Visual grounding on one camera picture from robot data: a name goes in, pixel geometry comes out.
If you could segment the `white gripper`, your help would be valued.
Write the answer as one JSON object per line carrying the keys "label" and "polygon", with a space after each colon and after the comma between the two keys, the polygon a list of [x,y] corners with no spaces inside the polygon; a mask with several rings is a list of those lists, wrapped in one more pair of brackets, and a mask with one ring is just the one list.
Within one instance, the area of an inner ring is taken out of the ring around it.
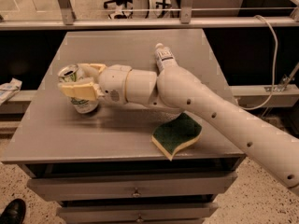
{"label": "white gripper", "polygon": [[126,104],[125,83],[131,66],[111,65],[103,63],[80,63],[78,65],[86,74],[93,77],[89,82],[65,82],[59,83],[58,88],[67,97],[96,101],[103,97],[110,103]]}

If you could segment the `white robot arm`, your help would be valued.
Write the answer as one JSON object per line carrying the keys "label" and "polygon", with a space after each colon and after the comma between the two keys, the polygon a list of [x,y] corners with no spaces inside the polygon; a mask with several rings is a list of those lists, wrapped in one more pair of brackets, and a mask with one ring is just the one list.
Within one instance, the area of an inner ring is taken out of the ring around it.
{"label": "white robot arm", "polygon": [[126,65],[70,64],[58,72],[67,97],[113,104],[140,104],[164,112],[188,111],[204,119],[289,191],[299,195],[299,140],[233,105],[188,70],[161,73]]}

